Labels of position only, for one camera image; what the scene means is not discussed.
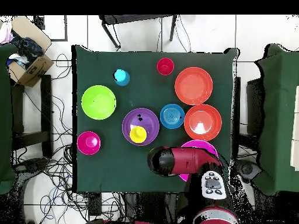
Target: cup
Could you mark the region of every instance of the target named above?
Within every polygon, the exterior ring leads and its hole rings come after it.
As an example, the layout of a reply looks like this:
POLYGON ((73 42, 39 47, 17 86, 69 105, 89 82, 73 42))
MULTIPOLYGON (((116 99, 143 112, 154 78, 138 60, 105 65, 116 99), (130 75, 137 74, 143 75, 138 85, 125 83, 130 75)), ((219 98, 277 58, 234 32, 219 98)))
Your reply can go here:
POLYGON ((130 138, 133 142, 140 144, 147 138, 147 131, 141 126, 135 126, 130 131, 130 138))
POLYGON ((117 69, 113 73, 113 77, 114 77, 114 81, 119 86, 125 86, 130 81, 130 75, 128 74, 127 71, 124 71, 123 69, 117 69))
POLYGON ((169 75, 174 68, 175 65, 170 58, 161 58, 157 63, 157 70, 163 76, 169 75))

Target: magenta bowl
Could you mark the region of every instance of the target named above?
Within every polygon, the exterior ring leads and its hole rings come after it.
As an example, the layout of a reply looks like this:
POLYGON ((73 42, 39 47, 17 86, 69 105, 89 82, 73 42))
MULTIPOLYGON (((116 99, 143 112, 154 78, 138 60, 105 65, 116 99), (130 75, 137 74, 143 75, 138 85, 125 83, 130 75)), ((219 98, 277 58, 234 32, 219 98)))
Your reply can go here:
MULTIPOLYGON (((212 144, 204 141, 204 140, 191 140, 189 142, 186 142, 182 145, 182 147, 195 147, 195 148, 201 148, 201 149, 206 149, 207 151, 209 151, 210 153, 216 155, 216 157, 218 157, 218 153, 216 151, 216 149, 214 148, 214 146, 212 146, 212 144)), ((189 173, 182 173, 180 174, 180 178, 183 181, 187 181, 188 177, 189 177, 189 173)))
POLYGON ((92 131, 85 131, 78 137, 77 147, 84 155, 93 155, 100 149, 100 138, 92 131))

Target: orange bowl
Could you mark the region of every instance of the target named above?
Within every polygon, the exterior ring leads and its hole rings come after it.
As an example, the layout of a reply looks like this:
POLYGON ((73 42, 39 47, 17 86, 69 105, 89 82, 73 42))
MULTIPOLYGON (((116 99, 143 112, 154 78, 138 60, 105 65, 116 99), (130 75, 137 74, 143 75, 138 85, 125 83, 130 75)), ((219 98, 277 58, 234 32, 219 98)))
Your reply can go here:
POLYGON ((211 95, 213 81, 204 69, 189 67, 184 69, 175 80, 175 93, 188 105, 204 103, 211 95))
POLYGON ((192 139, 212 140, 220 132, 221 126, 219 112, 206 104, 192 107, 184 119, 185 130, 192 139))

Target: dark green tablecloth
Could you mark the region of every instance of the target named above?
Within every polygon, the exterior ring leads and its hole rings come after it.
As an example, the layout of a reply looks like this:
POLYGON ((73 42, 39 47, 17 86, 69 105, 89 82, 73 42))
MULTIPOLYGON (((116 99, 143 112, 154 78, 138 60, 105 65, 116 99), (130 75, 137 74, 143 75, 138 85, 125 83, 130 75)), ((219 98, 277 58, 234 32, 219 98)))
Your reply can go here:
POLYGON ((121 124, 126 114, 136 108, 152 110, 159 118, 164 105, 176 103, 185 113, 190 106, 182 103, 175 94, 174 83, 180 71, 187 67, 201 67, 213 79, 213 92, 206 102, 221 114, 222 129, 210 141, 227 161, 231 154, 231 103, 232 103, 232 62, 237 56, 236 49, 226 54, 205 53, 164 53, 164 52, 90 52, 76 46, 77 56, 77 135, 94 131, 101 139, 101 148, 92 156, 77 151, 77 191, 79 192, 179 192, 185 182, 176 177, 163 178, 148 168, 147 154, 157 146, 181 146, 191 140, 183 125, 178 129, 166 129, 160 123, 160 131, 154 142, 147 146, 135 146, 123 136, 121 124), (157 62, 169 57, 175 69, 169 76, 157 71, 157 62), (117 86, 112 77, 116 69, 130 74, 130 83, 117 86), (81 107, 81 97, 87 88, 105 85, 116 96, 115 112, 105 120, 87 117, 81 107))
POLYGON ((17 51, 18 49, 13 44, 0 45, 0 195, 8 193, 16 176, 11 167, 12 96, 6 62, 8 57, 17 51))
POLYGON ((269 47, 258 61, 265 87, 265 123, 259 138, 259 163, 264 169, 254 182, 266 195, 299 191, 299 171, 290 166, 296 87, 299 85, 299 52, 269 47))

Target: red cup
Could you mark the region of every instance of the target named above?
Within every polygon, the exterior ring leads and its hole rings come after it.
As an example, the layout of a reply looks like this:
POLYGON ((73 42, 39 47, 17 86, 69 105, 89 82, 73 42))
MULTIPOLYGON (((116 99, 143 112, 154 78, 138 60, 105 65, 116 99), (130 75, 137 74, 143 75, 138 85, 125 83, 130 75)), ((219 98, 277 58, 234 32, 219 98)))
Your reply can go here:
POLYGON ((157 63, 157 70, 163 76, 169 75, 174 68, 175 65, 170 58, 161 58, 157 63))

